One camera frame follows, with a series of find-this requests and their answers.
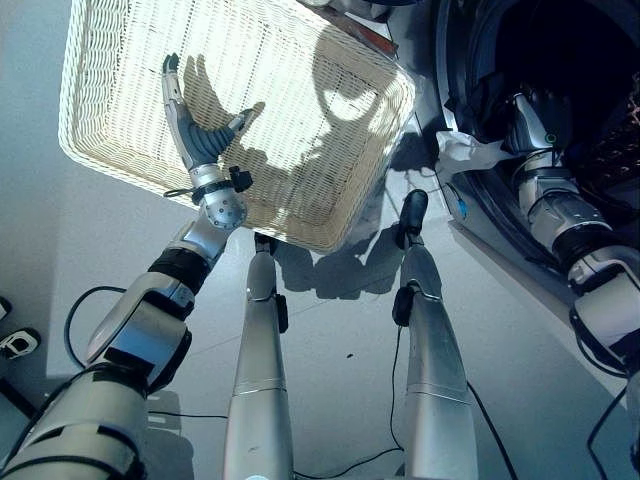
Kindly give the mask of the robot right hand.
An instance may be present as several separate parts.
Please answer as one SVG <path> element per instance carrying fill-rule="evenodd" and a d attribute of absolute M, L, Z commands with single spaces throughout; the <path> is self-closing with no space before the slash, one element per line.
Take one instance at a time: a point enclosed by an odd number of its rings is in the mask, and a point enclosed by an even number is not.
<path fill-rule="evenodd" d="M 512 117 L 502 149 L 514 155 L 563 151 L 571 141 L 573 120 L 567 98 L 541 90 L 521 91 L 510 100 Z"/>

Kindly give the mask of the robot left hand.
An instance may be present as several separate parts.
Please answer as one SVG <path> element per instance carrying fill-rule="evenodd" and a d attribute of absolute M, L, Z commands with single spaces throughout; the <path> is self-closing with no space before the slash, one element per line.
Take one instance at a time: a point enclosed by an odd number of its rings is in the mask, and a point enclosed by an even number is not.
<path fill-rule="evenodd" d="M 215 164 L 235 137 L 252 121 L 254 109 L 235 115 L 226 125 L 206 130 L 193 118 L 178 79 L 179 57 L 167 55 L 162 64 L 161 87 L 166 121 L 174 145 L 188 172 L 196 167 Z"/>

